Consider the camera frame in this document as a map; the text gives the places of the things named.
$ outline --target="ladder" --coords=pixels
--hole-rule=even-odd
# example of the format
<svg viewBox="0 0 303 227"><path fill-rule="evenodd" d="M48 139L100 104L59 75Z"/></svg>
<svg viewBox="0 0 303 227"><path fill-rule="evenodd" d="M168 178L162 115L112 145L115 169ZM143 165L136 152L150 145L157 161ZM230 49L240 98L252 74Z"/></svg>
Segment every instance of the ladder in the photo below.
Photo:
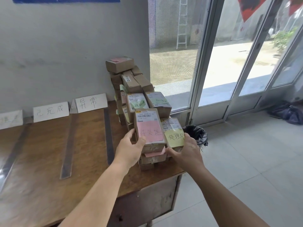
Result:
<svg viewBox="0 0 303 227"><path fill-rule="evenodd" d="M182 0L180 0L178 34L177 34L177 49L180 44L185 44L185 49L187 49L187 35L186 35L187 34L187 0L184 0L184 1L182 2ZM182 6L185 7L185 13L181 13L181 9L184 12L184 8L182 8ZM180 26L185 28L185 32L180 33ZM185 36L185 42L179 42L180 36Z"/></svg>

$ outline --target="forearm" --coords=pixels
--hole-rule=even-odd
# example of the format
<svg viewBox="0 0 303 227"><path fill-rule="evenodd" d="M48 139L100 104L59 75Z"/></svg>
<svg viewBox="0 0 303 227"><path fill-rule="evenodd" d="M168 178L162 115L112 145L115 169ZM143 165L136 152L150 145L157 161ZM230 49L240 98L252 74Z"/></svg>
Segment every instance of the forearm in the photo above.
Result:
<svg viewBox="0 0 303 227"><path fill-rule="evenodd" d="M112 163L60 227L106 226L125 174L125 169Z"/></svg>
<svg viewBox="0 0 303 227"><path fill-rule="evenodd" d="M203 165L189 174L200 187L219 226L268 226Z"/></svg>

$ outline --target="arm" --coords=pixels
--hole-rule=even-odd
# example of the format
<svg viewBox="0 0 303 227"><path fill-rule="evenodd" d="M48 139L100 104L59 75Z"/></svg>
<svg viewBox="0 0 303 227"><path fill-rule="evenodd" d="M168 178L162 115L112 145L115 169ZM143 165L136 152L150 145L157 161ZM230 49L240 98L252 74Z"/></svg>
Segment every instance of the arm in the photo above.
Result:
<svg viewBox="0 0 303 227"><path fill-rule="evenodd" d="M174 160L189 173L201 189L219 226L268 227L258 215L226 189L204 166L197 142L185 133L181 153L166 148Z"/></svg>
<svg viewBox="0 0 303 227"><path fill-rule="evenodd" d="M84 199L63 220L60 227L106 226L112 213L119 187L124 176L140 158L145 139L140 138L134 145L130 130L120 141L113 163L104 171Z"/></svg>

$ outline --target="green plant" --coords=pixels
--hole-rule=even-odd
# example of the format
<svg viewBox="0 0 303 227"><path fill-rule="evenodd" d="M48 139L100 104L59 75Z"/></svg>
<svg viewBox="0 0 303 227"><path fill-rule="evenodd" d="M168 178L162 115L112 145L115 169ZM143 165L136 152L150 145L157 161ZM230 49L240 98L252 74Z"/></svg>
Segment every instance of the green plant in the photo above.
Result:
<svg viewBox="0 0 303 227"><path fill-rule="evenodd" d="M272 42L274 44L274 48L277 48L279 52L282 52L286 48L290 38L293 36L296 29L297 27L293 28L288 32L287 31L278 32L275 35L274 40Z"/></svg>

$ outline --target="metal ladder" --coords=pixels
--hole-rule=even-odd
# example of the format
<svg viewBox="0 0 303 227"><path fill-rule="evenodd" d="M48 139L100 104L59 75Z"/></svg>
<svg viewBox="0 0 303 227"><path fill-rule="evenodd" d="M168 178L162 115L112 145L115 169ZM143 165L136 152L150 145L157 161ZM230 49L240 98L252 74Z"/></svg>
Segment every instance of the metal ladder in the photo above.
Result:
<svg viewBox="0 0 303 227"><path fill-rule="evenodd" d="M181 14L181 6L185 6L185 14ZM185 49L187 49L187 0L185 0L185 3L182 3L182 0L180 0L180 7L179 7L179 22L178 22L178 34L177 34L177 49L180 44L185 44ZM180 24L180 19L185 20L185 24ZM185 26L185 32L180 33L180 26ZM185 42L179 42L179 36L185 35Z"/></svg>

